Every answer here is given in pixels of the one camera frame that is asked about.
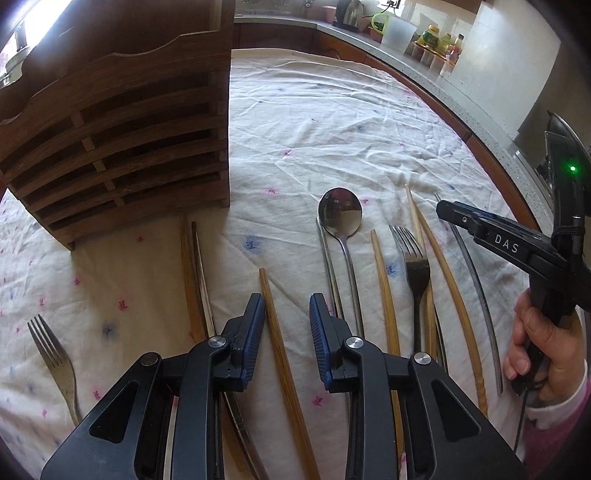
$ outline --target bottle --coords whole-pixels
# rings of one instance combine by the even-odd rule
[[[423,47],[430,47],[433,50],[437,48],[439,42],[439,29],[435,25],[429,25],[418,39],[418,44]]]
[[[454,65],[462,53],[462,40],[464,40],[464,35],[460,33],[457,36],[456,42],[447,51],[447,59]]]
[[[449,49],[449,45],[452,43],[452,36],[449,33],[446,33],[442,38],[440,38],[437,42],[437,52],[441,55],[445,55]]]

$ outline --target spoon handle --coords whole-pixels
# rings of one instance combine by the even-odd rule
[[[329,278],[330,284],[330,299],[335,309],[335,315],[340,319],[345,319],[343,313],[343,304],[340,302],[339,286],[336,283],[335,268],[333,267],[330,258],[330,250],[328,242],[326,241],[326,234],[324,227],[320,224],[320,219],[316,217],[316,226],[318,227],[318,236],[320,237],[320,245],[322,246],[322,256],[324,257],[324,267]]]
[[[347,247],[346,239],[338,239],[340,246],[343,247],[345,254],[345,261],[347,263],[347,273],[349,274],[349,285],[351,287],[351,296],[353,297],[353,312],[355,313],[355,325],[357,326],[357,335],[365,338],[365,330],[363,329],[363,320],[361,318],[361,305],[359,304],[359,291],[357,290],[357,282],[355,281],[355,270],[353,269],[353,262],[351,261],[351,254]]]

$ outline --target wrinkled fabric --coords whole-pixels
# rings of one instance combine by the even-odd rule
[[[233,52],[230,77],[231,207],[193,209],[217,328],[242,314],[267,269],[281,333],[323,478],[343,478],[346,397],[323,388],[310,334],[310,295],[329,288],[315,217],[326,190],[360,198],[361,228],[349,240],[367,340],[386,349],[369,232],[387,265],[402,352],[412,351],[412,297],[388,224],[412,228],[408,183],[443,248],[472,321],[489,417],[512,444],[519,414],[508,385],[498,397],[491,349],[460,249],[435,213],[434,193],[511,217],[461,139],[412,91],[368,66],[287,50]],[[86,414],[144,352],[188,351],[189,317],[174,213],[79,242],[66,251],[12,194],[0,206],[0,435],[38,478],[73,425],[27,321],[41,313],[70,355]],[[462,233],[488,299],[501,357],[525,275]],[[355,331],[342,251],[328,238],[345,318]],[[476,401],[466,342],[437,260],[427,247],[450,375]],[[239,402],[271,479],[301,470],[265,328],[254,380]],[[227,478],[238,478],[226,452]]]

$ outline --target hand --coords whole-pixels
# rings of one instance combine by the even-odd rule
[[[509,380],[530,370],[531,362],[523,348],[527,337],[550,358],[548,381],[540,390],[540,400],[548,404],[568,400],[585,372],[583,332],[577,314],[573,315],[570,329],[559,328],[532,307],[530,290],[523,292],[515,305],[513,334],[504,363]]]

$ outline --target blue stain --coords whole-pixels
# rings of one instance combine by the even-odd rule
[[[259,240],[257,240],[256,237],[254,236],[247,236],[242,244],[242,246],[248,250],[249,252],[252,252],[253,250],[256,250],[257,248],[259,248],[261,246]]]
[[[112,341],[117,337],[118,325],[115,322],[105,323],[102,329],[103,340]]]
[[[398,275],[398,266],[396,263],[390,263],[389,265],[386,266],[386,273],[390,276],[390,277],[395,277],[396,275]]]

